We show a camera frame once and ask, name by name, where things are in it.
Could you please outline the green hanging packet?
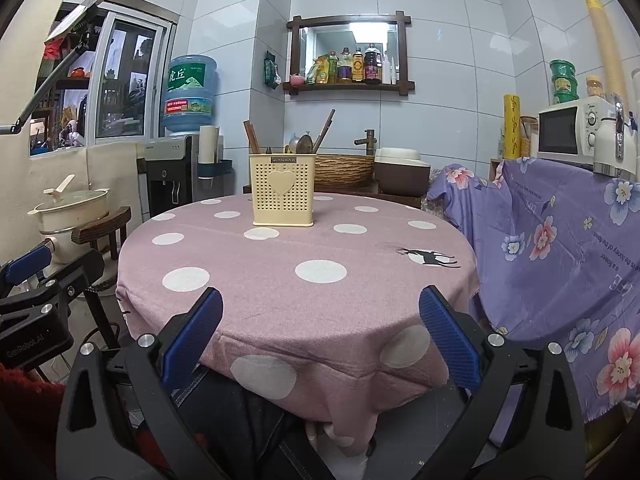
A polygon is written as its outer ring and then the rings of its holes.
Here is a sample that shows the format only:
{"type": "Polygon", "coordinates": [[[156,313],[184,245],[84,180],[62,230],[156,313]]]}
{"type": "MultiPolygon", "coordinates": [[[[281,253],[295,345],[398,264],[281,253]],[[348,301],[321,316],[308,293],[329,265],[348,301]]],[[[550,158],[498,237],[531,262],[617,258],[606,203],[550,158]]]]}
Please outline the green hanging packet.
{"type": "Polygon", "coordinates": [[[264,85],[276,90],[281,84],[276,56],[267,51],[264,56],[264,85]]]}

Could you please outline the blue water jug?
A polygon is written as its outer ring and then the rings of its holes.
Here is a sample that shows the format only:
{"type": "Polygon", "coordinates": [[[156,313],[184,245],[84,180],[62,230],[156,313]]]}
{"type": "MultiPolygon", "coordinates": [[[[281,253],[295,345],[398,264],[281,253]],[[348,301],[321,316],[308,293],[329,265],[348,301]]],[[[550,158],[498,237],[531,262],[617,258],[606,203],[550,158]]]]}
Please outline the blue water jug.
{"type": "Polygon", "coordinates": [[[206,55],[173,58],[163,93],[163,126],[171,133],[197,132],[215,121],[217,63],[206,55]]]}

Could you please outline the cream cooking pot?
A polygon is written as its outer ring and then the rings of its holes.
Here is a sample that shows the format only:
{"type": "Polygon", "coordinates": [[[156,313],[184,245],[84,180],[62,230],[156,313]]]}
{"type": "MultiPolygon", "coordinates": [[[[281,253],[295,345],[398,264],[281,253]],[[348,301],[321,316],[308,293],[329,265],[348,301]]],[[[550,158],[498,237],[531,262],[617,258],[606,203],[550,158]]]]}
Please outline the cream cooking pot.
{"type": "Polygon", "coordinates": [[[27,215],[34,219],[41,234],[55,234],[73,230],[78,226],[108,215],[108,188],[70,191],[75,179],[69,174],[56,188],[43,191],[44,200],[27,215]]]}

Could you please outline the dark soy sauce bottle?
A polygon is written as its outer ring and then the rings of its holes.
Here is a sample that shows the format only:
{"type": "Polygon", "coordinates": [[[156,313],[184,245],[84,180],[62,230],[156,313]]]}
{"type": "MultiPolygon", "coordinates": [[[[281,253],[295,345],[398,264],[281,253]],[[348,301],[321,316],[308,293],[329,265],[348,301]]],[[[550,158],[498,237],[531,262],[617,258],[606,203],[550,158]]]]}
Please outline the dark soy sauce bottle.
{"type": "Polygon", "coordinates": [[[382,54],[375,44],[369,44],[363,57],[363,80],[366,84],[380,84],[382,73],[382,54]]]}

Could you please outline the white microwave oven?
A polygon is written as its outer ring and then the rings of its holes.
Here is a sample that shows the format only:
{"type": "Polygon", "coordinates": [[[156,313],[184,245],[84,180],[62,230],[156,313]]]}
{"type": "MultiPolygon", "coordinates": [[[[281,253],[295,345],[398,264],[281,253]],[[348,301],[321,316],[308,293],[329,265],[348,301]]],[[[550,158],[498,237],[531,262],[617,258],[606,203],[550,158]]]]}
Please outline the white microwave oven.
{"type": "Polygon", "coordinates": [[[573,165],[592,165],[594,142],[602,119],[613,117],[614,105],[600,96],[541,110],[536,156],[573,165]]]}

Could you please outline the cream plastic utensil holder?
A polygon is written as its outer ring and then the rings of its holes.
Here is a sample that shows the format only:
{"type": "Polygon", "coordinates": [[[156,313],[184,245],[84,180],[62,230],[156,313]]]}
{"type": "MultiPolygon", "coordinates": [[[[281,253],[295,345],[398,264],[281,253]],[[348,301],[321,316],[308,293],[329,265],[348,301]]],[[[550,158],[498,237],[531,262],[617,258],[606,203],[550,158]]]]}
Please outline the cream plastic utensil holder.
{"type": "Polygon", "coordinates": [[[312,226],[315,169],[314,154],[250,155],[254,225],[312,226]]]}

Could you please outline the purple label bottle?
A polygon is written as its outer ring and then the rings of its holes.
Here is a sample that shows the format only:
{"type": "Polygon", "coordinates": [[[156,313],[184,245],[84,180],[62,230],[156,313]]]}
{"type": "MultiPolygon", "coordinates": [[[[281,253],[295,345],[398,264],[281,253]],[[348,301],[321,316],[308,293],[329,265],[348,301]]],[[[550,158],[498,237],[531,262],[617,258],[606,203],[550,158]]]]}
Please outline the purple label bottle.
{"type": "Polygon", "coordinates": [[[349,47],[344,47],[338,55],[336,78],[341,84],[352,82],[352,54],[349,51],[349,47]]]}

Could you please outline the yellow roll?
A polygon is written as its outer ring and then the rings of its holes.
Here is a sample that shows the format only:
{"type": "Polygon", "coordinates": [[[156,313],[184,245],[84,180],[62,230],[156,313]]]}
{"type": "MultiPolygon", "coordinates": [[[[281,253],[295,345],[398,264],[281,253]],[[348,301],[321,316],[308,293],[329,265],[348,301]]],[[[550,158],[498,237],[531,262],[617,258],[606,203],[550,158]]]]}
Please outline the yellow roll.
{"type": "Polygon", "coordinates": [[[521,156],[521,101],[516,94],[503,96],[503,158],[517,159],[521,156]]]}

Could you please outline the white brown rice cooker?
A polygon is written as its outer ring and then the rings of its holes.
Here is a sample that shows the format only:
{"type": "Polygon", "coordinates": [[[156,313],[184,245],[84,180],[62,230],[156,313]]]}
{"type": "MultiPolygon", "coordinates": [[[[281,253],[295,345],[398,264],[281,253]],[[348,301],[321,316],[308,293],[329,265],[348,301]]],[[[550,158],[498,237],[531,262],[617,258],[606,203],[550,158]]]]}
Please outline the white brown rice cooker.
{"type": "Polygon", "coordinates": [[[422,197],[430,185],[431,166],[412,148],[379,148],[374,176],[381,193],[422,197]]]}

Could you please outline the white kettle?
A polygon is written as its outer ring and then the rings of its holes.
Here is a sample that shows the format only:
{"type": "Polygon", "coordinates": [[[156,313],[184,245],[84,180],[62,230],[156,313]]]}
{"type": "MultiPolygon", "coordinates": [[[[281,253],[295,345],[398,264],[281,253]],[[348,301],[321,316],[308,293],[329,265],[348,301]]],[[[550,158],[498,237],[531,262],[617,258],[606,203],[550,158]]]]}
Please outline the white kettle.
{"type": "Polygon", "coordinates": [[[622,98],[612,94],[613,109],[600,119],[594,140],[593,171],[634,182],[637,172],[637,140],[627,125],[622,98]]]}

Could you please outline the green stacked bowls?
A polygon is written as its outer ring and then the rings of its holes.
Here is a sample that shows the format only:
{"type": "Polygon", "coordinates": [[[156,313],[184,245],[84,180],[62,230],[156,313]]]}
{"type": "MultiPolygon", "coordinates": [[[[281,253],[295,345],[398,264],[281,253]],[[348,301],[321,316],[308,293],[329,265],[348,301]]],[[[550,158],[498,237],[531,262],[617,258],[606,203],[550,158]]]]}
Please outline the green stacked bowls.
{"type": "Polygon", "coordinates": [[[578,100],[578,82],[574,64],[567,60],[552,60],[549,67],[555,104],[578,100]]]}

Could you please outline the bronze faucet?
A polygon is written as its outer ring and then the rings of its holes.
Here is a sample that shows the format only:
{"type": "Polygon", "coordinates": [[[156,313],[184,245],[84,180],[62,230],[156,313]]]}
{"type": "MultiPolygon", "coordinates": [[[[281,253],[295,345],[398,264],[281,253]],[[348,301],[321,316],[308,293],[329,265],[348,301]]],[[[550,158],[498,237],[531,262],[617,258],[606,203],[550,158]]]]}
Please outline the bronze faucet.
{"type": "Polygon", "coordinates": [[[375,130],[364,130],[364,137],[361,139],[356,139],[354,141],[354,144],[357,146],[364,146],[366,148],[367,156],[374,156],[376,153],[376,144],[378,144],[378,140],[376,140],[375,137],[375,130]]]}

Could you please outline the window frame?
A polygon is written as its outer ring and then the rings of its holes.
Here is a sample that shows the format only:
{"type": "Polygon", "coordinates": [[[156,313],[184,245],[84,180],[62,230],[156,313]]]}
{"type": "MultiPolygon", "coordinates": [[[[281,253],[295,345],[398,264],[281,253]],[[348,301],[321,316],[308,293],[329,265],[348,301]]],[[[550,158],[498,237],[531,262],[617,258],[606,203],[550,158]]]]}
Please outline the window frame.
{"type": "MultiPolygon", "coordinates": [[[[84,0],[63,0],[61,25],[84,0]]],[[[66,37],[44,47],[36,86],[85,41],[30,116],[30,154],[116,141],[149,141],[160,131],[160,98],[178,15],[145,0],[100,0],[66,37]]]]}

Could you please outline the wooden sink counter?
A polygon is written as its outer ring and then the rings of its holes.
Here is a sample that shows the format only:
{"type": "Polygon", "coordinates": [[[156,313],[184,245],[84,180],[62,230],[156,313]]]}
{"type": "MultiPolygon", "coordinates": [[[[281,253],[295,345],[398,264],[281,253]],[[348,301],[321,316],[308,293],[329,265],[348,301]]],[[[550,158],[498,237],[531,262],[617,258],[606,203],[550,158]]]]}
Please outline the wooden sink counter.
{"type": "Polygon", "coordinates": [[[422,208],[421,197],[382,193],[378,190],[378,182],[376,181],[371,181],[367,185],[360,186],[359,188],[331,188],[330,186],[316,185],[314,187],[314,192],[362,196],[367,198],[375,198],[376,200],[386,200],[386,202],[401,204],[401,205],[413,207],[416,209],[422,208]]]}

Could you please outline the woven brown basin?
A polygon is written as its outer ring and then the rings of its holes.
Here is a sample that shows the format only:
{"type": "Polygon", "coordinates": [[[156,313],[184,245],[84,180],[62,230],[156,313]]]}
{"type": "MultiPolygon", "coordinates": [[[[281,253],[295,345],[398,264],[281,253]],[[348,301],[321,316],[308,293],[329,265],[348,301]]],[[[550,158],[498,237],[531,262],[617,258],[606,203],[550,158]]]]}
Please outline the woven brown basin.
{"type": "Polygon", "coordinates": [[[359,188],[371,182],[373,171],[373,156],[317,155],[314,185],[316,188],[359,188]]]}

